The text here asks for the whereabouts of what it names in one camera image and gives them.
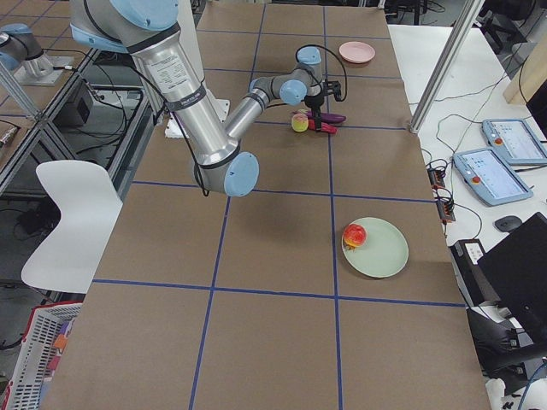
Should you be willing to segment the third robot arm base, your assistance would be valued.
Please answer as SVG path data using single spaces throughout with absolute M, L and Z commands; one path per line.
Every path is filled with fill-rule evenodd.
M 26 24 L 1 27 L 1 63 L 21 85 L 53 86 L 73 61 L 71 56 L 49 55 Z

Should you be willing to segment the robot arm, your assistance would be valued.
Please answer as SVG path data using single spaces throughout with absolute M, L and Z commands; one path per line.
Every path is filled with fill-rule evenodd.
M 240 104 L 221 120 L 205 85 L 181 44 L 177 1 L 72 1 L 74 40 L 98 50 L 129 54 L 144 79 L 191 140 L 196 183 L 206 191 L 246 196 L 259 177 L 257 158 L 240 140 L 274 100 L 298 105 L 321 97 L 321 53 L 304 46 L 297 65 L 284 75 L 261 77 Z

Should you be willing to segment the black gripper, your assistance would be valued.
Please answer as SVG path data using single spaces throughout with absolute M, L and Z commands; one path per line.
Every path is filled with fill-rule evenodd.
M 309 111 L 309 119 L 315 123 L 315 130 L 320 132 L 322 130 L 321 121 L 321 107 L 325 102 L 325 96 L 322 93 L 314 96 L 306 96 L 304 98 L 304 104 Z

